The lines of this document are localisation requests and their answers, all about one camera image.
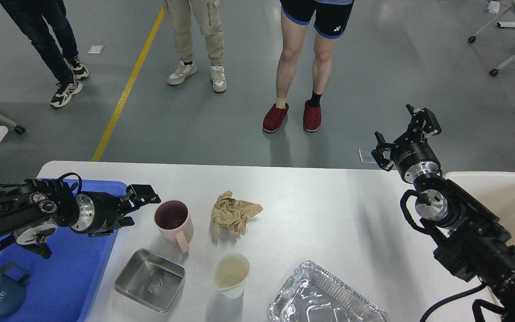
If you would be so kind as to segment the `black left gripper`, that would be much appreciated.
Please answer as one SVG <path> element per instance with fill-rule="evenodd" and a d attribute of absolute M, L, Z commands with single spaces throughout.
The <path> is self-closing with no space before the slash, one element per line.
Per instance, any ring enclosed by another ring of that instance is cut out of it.
<path fill-rule="evenodd" d="M 146 204 L 161 203 L 150 185 L 129 185 L 126 194 L 113 196 L 107 192 L 81 192 L 74 196 L 78 204 L 78 220 L 70 228 L 78 234 L 89 236 L 109 235 L 114 230 L 135 224 L 131 216 L 122 216 L 120 203 L 126 208 L 141 208 Z"/>

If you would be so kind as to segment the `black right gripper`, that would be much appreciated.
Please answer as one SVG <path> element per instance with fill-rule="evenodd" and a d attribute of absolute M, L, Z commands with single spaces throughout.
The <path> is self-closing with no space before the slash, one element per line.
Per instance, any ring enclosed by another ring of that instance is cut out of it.
<path fill-rule="evenodd" d="M 421 175 L 441 173 L 441 163 L 427 140 L 441 134 L 442 128 L 431 110 L 418 109 L 411 104 L 407 104 L 406 108 L 411 114 L 411 121 L 404 133 L 404 143 L 395 147 L 394 143 L 387 143 L 384 136 L 376 131 L 377 145 L 371 155 L 381 169 L 389 172 L 396 165 L 402 181 L 413 183 Z M 392 152 L 392 159 L 386 158 L 385 152 Z"/>

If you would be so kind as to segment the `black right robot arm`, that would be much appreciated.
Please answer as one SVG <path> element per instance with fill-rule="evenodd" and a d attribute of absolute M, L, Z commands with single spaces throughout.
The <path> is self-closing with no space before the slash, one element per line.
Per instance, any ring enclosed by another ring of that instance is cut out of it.
<path fill-rule="evenodd" d="M 474 320 L 485 320 L 482 309 L 499 314 L 503 322 L 515 322 L 515 247 L 507 246 L 510 232 L 499 218 L 455 182 L 442 176 L 441 163 L 427 139 L 441 133 L 429 109 L 410 104 L 407 130 L 392 143 L 376 132 L 371 154 L 386 171 L 396 167 L 402 180 L 414 186 L 400 201 L 405 220 L 417 232 L 437 244 L 435 259 L 453 276 L 469 282 L 477 276 L 481 285 L 432 305 L 421 316 L 425 322 L 439 307 L 489 287 L 499 305 L 474 300 Z"/>

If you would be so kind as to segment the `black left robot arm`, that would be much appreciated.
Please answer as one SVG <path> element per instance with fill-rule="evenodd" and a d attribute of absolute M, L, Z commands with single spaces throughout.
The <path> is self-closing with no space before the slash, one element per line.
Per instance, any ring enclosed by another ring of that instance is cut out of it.
<path fill-rule="evenodd" d="M 16 243 L 49 258 L 46 241 L 57 227 L 90 237 L 109 236 L 134 225 L 131 212 L 161 202 L 150 185 L 129 185 L 123 195 L 114 196 L 82 191 L 81 177 L 73 185 L 65 181 L 72 175 L 0 185 L 0 251 Z"/>

